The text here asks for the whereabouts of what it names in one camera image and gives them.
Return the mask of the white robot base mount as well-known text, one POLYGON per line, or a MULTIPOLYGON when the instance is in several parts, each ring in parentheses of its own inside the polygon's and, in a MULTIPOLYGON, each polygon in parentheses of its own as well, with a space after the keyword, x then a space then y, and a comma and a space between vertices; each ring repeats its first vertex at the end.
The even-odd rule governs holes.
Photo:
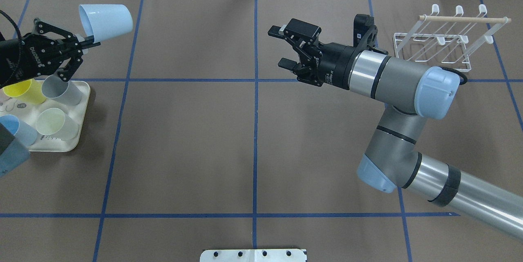
POLYGON ((305 249, 209 249, 200 262, 307 262, 305 249))

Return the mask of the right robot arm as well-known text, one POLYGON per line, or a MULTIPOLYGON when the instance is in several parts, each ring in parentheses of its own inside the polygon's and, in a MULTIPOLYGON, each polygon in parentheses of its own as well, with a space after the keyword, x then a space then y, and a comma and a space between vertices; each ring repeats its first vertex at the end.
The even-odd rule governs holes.
POLYGON ((353 45, 322 43, 321 27, 291 19, 273 25, 268 35, 287 42, 299 61, 280 59, 278 66, 297 81, 324 83, 385 103, 384 113, 362 156, 358 177, 385 193, 397 187, 449 206, 522 240, 522 197, 417 152, 415 145, 428 119, 443 119, 461 78, 456 72, 392 57, 376 45, 374 18, 357 14, 353 45))

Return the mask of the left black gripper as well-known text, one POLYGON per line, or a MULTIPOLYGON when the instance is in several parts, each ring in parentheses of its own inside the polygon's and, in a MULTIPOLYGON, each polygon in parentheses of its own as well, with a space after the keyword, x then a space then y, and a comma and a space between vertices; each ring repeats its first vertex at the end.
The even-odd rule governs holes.
POLYGON ((83 62, 84 50, 101 45, 94 36, 76 36, 34 19, 34 29, 11 40, 1 37, 0 82, 13 85, 38 76, 56 75, 68 82, 83 62))

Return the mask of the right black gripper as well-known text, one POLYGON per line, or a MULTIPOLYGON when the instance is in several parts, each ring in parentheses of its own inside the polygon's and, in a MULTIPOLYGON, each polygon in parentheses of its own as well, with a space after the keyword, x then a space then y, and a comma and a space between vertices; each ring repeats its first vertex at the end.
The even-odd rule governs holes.
POLYGON ((295 18, 283 26, 273 25, 270 37, 285 37, 299 61, 282 58, 278 67, 292 72, 297 81, 321 87, 324 83, 349 90, 349 76, 357 55, 355 47, 319 41, 321 27, 295 18))

